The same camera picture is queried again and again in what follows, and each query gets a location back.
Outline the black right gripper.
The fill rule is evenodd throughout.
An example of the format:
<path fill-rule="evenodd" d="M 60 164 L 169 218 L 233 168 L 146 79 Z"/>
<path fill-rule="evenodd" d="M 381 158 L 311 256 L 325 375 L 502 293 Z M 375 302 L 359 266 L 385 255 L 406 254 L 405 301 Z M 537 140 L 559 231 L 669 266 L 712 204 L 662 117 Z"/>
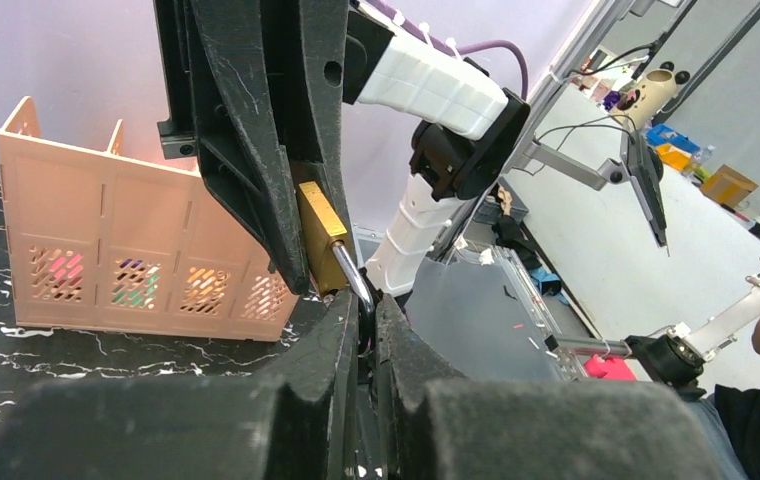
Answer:
<path fill-rule="evenodd" d="M 168 104 L 157 123 L 164 158 L 194 157 L 197 137 L 208 192 L 265 249 L 289 290 L 307 293 L 296 184 L 317 182 L 349 219 L 341 173 L 347 3 L 153 4 Z"/>

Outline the monitor on arm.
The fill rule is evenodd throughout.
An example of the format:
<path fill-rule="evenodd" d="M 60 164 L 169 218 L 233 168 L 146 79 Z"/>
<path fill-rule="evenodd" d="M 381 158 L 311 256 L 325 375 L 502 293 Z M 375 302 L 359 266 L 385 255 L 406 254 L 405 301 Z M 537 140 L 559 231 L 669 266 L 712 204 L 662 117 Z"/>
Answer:
<path fill-rule="evenodd" d="M 592 128 L 606 128 L 621 133 L 618 155 L 615 158 L 606 158 L 595 169 L 543 143 L 546 136 L 558 131 L 571 135 L 579 129 Z M 664 174 L 663 164 L 651 152 L 645 137 L 640 132 L 630 131 L 613 123 L 606 124 L 603 118 L 554 127 L 534 138 L 522 150 L 522 157 L 537 161 L 596 191 L 602 190 L 607 185 L 630 185 L 656 244 L 660 248 L 668 247 L 667 221 L 660 188 Z"/>

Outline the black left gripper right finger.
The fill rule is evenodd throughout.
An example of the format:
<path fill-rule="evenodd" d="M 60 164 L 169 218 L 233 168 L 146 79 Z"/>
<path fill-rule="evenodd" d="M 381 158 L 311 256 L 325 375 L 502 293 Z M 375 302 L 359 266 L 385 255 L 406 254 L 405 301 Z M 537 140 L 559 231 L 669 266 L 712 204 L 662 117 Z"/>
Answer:
<path fill-rule="evenodd" d="M 717 479 L 669 389 L 619 381 L 476 381 L 377 307 L 376 373 L 391 479 Z"/>

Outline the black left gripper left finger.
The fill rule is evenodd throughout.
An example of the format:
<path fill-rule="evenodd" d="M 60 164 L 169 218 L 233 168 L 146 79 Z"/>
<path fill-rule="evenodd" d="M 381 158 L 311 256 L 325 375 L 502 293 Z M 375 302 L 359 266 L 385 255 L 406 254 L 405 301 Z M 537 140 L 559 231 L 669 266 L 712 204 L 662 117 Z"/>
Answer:
<path fill-rule="evenodd" d="M 3 421 L 0 479 L 352 479 L 357 300 L 246 377 L 58 380 Z"/>

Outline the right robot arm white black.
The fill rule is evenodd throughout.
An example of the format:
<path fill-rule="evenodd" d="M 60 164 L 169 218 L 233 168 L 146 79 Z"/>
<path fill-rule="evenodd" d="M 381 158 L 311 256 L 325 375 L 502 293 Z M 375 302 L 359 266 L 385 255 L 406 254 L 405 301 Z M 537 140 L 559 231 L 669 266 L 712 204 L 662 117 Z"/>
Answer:
<path fill-rule="evenodd" d="M 496 181 L 530 113 L 476 64 L 368 1 L 158 1 L 168 158 L 193 157 L 208 193 L 265 249 L 287 287 L 320 285 L 303 186 L 347 206 L 341 108 L 416 117 L 405 197 L 365 264 L 409 293 L 458 206 Z"/>

